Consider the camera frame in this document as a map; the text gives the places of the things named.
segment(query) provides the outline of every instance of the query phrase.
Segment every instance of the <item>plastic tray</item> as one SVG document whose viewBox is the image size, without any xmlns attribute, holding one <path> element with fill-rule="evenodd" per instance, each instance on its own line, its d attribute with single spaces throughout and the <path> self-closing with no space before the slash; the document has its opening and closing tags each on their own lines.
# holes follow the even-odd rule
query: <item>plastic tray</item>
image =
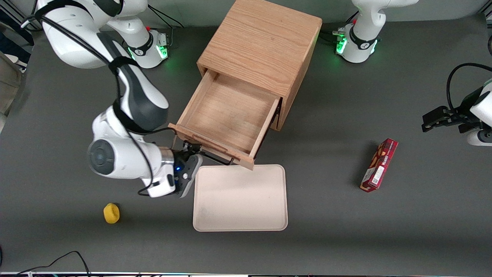
<svg viewBox="0 0 492 277">
<path fill-rule="evenodd" d="M 199 232 L 281 231 L 287 227 L 281 165 L 203 166 L 195 178 L 193 227 Z"/>
</svg>

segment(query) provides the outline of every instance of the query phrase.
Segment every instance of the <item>wooden drawer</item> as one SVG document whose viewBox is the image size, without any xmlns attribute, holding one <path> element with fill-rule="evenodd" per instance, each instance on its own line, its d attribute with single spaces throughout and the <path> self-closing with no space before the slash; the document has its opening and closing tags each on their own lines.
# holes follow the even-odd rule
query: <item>wooden drawer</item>
<svg viewBox="0 0 492 277">
<path fill-rule="evenodd" d="M 223 159 L 253 169 L 280 97 L 251 83 L 207 70 L 174 128 Z"/>
</svg>

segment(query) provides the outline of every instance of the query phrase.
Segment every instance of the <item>wood grain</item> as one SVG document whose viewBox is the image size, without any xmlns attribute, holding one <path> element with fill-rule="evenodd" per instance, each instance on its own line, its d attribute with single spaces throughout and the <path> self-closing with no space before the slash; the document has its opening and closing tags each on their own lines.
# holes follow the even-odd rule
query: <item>wood grain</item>
<svg viewBox="0 0 492 277">
<path fill-rule="evenodd" d="M 320 26 L 268 1 L 236 0 L 197 64 L 287 97 Z"/>
<path fill-rule="evenodd" d="M 279 96 L 207 70 L 176 125 L 181 139 L 203 144 L 224 159 L 252 169 Z"/>
<path fill-rule="evenodd" d="M 185 125 L 249 155 L 277 103 L 277 96 L 219 74 Z"/>
<path fill-rule="evenodd" d="M 321 25 L 319 26 L 318 30 L 316 31 L 317 34 L 319 33 L 320 29 L 321 29 Z M 277 123 L 277 126 L 274 128 L 277 131 L 280 131 L 282 129 L 283 124 L 285 123 L 285 119 L 287 118 L 287 114 L 289 113 L 290 108 L 294 102 L 296 95 L 297 95 L 297 92 L 299 91 L 299 88 L 301 86 L 301 83 L 304 80 L 304 76 L 306 75 L 306 72 L 308 70 L 309 63 L 311 62 L 311 57 L 312 57 L 312 53 L 314 51 L 314 47 L 316 45 L 317 38 L 318 38 L 318 36 L 313 37 L 313 41 L 311 42 L 311 46 L 310 46 L 308 52 L 306 52 L 305 57 L 304 57 L 304 62 L 302 64 L 301 68 L 299 69 L 299 74 L 297 74 L 297 77 L 296 77 L 294 83 L 292 84 L 292 87 L 290 88 L 289 95 L 287 97 L 285 97 L 282 101 L 282 107 L 280 109 L 280 115 L 278 117 L 278 123 Z"/>
</svg>

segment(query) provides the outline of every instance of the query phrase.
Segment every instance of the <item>yellow object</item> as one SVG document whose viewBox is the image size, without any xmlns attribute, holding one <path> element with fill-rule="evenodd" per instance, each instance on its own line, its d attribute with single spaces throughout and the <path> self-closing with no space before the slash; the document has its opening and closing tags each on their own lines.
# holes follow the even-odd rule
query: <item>yellow object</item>
<svg viewBox="0 0 492 277">
<path fill-rule="evenodd" d="M 103 210 L 104 219 L 109 224 L 115 224 L 120 219 L 120 209 L 113 203 L 109 203 Z"/>
</svg>

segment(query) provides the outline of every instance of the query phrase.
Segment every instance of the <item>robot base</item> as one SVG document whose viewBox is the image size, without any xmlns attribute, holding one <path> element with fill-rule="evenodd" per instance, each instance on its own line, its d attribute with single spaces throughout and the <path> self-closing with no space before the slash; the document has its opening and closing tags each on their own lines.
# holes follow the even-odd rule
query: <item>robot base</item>
<svg viewBox="0 0 492 277">
<path fill-rule="evenodd" d="M 161 34 L 156 30 L 150 30 L 149 33 L 153 36 L 153 44 L 147 50 L 146 53 L 139 50 L 132 51 L 127 48 L 132 59 L 134 59 L 138 65 L 145 69 L 151 69 L 158 66 L 162 61 L 167 59 L 168 46 L 166 34 Z"/>
<path fill-rule="evenodd" d="M 353 42 L 346 34 L 350 31 L 350 29 L 354 26 L 354 24 L 350 23 L 344 27 L 338 29 L 338 32 L 334 32 L 334 35 L 338 35 L 340 40 L 337 44 L 337 48 L 335 53 L 342 56 L 348 62 L 351 63 L 362 63 L 368 59 L 368 57 L 374 53 L 374 48 L 377 44 L 377 40 L 373 45 L 368 45 L 367 49 L 361 50 L 357 46 L 355 42 Z"/>
</svg>

